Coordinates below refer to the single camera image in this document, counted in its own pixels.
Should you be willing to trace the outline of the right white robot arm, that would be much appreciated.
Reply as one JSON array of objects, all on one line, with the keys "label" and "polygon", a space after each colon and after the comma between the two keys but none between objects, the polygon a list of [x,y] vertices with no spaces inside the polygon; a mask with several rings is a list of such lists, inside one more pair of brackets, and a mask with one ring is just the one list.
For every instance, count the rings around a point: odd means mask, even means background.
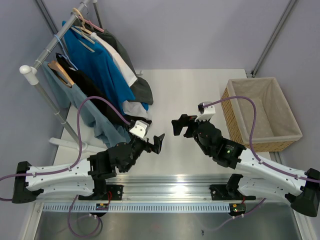
[{"label": "right white robot arm", "polygon": [[226,186],[232,199],[255,196],[279,199],[296,212],[316,217],[320,206],[320,172],[291,168],[264,157],[244,145],[224,138],[222,132],[209,120],[201,121],[195,115],[182,114],[171,122],[173,134],[178,136],[184,127],[185,138],[193,138],[202,152],[224,168],[258,175],[262,180],[253,182],[241,174],[234,174]]}]

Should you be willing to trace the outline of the grey-blue t shirt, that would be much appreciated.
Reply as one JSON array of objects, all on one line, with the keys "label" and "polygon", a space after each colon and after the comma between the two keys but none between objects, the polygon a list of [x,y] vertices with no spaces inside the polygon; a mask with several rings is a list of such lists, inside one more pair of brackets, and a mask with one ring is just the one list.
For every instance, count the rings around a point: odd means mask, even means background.
[{"label": "grey-blue t shirt", "polygon": [[[58,80],[58,77],[54,76],[52,70],[48,67],[47,61],[42,64],[42,69],[48,83],[50,80]],[[64,90],[65,87],[67,86],[63,84],[61,89]],[[70,100],[69,106],[73,105],[75,108],[78,108],[87,98],[76,84],[74,84],[72,88],[65,90],[65,92]],[[114,147],[120,142],[129,143],[130,136],[126,129],[123,126],[112,125],[107,119],[105,119],[103,116],[100,116],[97,113],[97,110],[98,109],[93,105],[91,100],[88,100],[80,110],[80,116],[84,124],[90,128],[93,128],[94,136],[97,139],[102,140],[108,148]]]}]

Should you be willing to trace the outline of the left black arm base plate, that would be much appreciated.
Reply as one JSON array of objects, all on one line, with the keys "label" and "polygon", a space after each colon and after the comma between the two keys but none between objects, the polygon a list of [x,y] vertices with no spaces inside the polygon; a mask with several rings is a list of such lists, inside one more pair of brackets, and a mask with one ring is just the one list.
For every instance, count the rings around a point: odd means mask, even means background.
[{"label": "left black arm base plate", "polygon": [[121,184],[107,184],[106,193],[94,193],[90,196],[79,196],[79,201],[121,201],[124,186]]}]

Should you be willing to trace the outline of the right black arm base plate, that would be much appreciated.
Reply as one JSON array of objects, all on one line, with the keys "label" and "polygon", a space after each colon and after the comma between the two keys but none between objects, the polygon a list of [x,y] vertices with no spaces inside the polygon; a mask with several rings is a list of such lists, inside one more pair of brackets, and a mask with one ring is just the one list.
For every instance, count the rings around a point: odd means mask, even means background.
[{"label": "right black arm base plate", "polygon": [[242,201],[256,200],[255,196],[244,196],[238,190],[235,193],[229,193],[226,188],[226,184],[211,184],[209,186],[211,199],[213,201]]}]

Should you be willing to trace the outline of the brown wooden hanger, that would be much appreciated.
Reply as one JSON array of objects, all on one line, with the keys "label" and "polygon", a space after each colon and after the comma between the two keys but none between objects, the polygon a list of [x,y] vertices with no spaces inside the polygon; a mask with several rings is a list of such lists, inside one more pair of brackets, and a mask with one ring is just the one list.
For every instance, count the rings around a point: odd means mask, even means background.
[{"label": "brown wooden hanger", "polygon": [[67,86],[68,88],[72,88],[72,86],[75,84],[74,81],[70,78],[64,68],[57,61],[53,60],[47,65],[51,70],[54,71],[54,74],[65,86]]}]

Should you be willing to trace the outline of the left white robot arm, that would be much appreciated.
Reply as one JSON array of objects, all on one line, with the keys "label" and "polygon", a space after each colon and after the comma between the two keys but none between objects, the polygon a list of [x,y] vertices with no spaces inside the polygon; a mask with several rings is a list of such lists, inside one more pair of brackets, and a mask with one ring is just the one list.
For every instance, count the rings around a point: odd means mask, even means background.
[{"label": "left white robot arm", "polygon": [[81,159],[75,165],[32,166],[19,162],[14,176],[13,204],[31,203],[47,197],[77,196],[79,200],[97,201],[107,196],[106,180],[127,173],[142,152],[159,154],[164,135],[154,136],[153,143],[137,136],[130,142]]}]

